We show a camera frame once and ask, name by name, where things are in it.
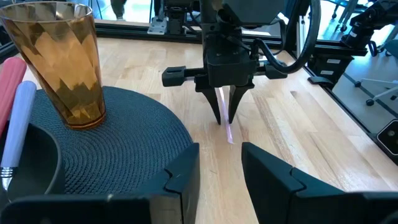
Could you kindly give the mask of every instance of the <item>wooden table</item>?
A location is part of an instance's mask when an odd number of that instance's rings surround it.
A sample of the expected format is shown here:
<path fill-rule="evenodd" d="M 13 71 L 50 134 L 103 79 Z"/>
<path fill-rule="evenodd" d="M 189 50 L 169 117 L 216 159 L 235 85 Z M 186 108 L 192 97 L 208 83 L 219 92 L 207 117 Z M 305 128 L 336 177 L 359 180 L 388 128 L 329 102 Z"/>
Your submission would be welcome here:
<path fill-rule="evenodd" d="M 162 86 L 166 67 L 203 66 L 201 45 L 98 39 L 98 46 L 103 85 L 134 90 L 161 102 L 200 143 L 197 223 L 257 223 L 241 165 L 244 141 L 343 190 L 398 190 L 398 167 L 330 96 L 309 84 L 305 70 L 284 80 L 256 77 L 255 89 L 245 94 L 231 125 L 230 144 L 225 117 L 217 125 L 193 82 Z M 285 52 L 278 59 L 293 62 Z M 35 80 L 30 71 L 25 80 Z M 226 102 L 228 88 L 219 92 Z"/>

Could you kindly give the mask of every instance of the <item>glass rim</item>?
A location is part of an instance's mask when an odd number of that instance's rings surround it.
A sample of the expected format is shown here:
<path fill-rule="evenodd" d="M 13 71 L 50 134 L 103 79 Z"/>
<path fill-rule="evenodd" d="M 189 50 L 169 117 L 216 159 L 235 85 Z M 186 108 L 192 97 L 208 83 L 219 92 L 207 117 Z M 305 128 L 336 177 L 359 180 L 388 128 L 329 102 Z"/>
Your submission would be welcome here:
<path fill-rule="evenodd" d="M 89 9 L 89 11 L 87 12 L 87 14 L 83 15 L 83 16 L 79 16 L 76 18 L 72 18 L 72 19 L 63 19 L 63 20 L 54 20 L 54 21 L 23 21 L 23 20 L 19 20 L 19 19 L 13 19 L 10 18 L 8 16 L 4 16 L 2 14 L 0 14 L 0 19 L 6 19 L 9 21 L 13 21 L 13 22 L 25 22 L 25 23 L 51 23 L 51 22 L 68 22 L 68 21 L 74 21 L 74 20 L 78 20 L 81 18 L 84 18 L 86 16 L 92 15 L 93 14 L 93 9 L 89 6 L 86 6 L 85 4 L 81 4 L 81 3 L 75 3 L 75 2 L 64 2 L 64 1 L 32 1 L 32 2 L 21 2 L 21 3 L 15 3 L 15 4 L 10 4 L 8 6 L 4 6 L 4 7 L 0 7 L 0 11 L 9 8 L 9 7 L 14 7 L 14 6 L 18 6 L 18 5 L 28 5 L 28 4 L 40 4 L 40 3 L 61 3 L 61 4 L 70 4 L 70 5 L 75 5 L 75 6 L 83 6 L 83 7 L 87 7 Z"/>

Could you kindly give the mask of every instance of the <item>round placemat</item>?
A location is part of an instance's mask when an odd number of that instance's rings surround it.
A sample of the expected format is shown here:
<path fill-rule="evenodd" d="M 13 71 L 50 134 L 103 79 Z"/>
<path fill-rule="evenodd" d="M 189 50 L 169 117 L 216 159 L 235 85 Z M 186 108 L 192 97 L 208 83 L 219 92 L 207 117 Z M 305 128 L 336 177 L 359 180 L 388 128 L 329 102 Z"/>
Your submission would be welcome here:
<path fill-rule="evenodd" d="M 43 90 L 31 123 L 57 139 L 67 194 L 128 194 L 176 158 L 192 139 L 164 105 L 142 94 L 103 87 L 106 119 L 87 131 L 65 127 Z"/>

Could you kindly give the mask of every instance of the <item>amber drinking glass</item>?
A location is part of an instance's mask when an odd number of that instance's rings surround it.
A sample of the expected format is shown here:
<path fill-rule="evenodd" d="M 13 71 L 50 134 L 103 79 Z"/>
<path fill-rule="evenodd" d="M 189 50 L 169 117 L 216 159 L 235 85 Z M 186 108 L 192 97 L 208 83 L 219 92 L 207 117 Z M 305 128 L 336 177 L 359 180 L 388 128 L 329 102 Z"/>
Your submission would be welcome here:
<path fill-rule="evenodd" d="M 90 7 L 70 2 L 27 2 L 0 9 L 10 38 L 72 129 L 105 118 L 101 72 Z"/>

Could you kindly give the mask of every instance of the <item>light wood surface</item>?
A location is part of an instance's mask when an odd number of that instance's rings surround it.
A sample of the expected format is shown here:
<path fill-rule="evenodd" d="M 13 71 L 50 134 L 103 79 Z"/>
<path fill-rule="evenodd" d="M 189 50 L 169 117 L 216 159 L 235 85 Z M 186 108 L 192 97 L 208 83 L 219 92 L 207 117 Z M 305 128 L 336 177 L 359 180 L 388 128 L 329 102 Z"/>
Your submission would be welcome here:
<path fill-rule="evenodd" d="M 217 125 L 193 82 L 162 86 L 166 67 L 203 66 L 201 45 L 98 39 L 98 46 L 103 85 L 134 90 L 161 102 L 200 143 L 197 223 L 257 223 L 241 165 L 244 141 L 343 190 L 398 189 L 398 167 L 330 96 L 309 84 L 304 70 L 284 80 L 256 77 L 255 89 L 245 94 L 231 125 L 230 144 L 226 118 Z M 278 59 L 293 62 L 285 52 Z M 30 71 L 25 80 L 35 80 Z M 228 88 L 222 89 L 226 102 Z"/>

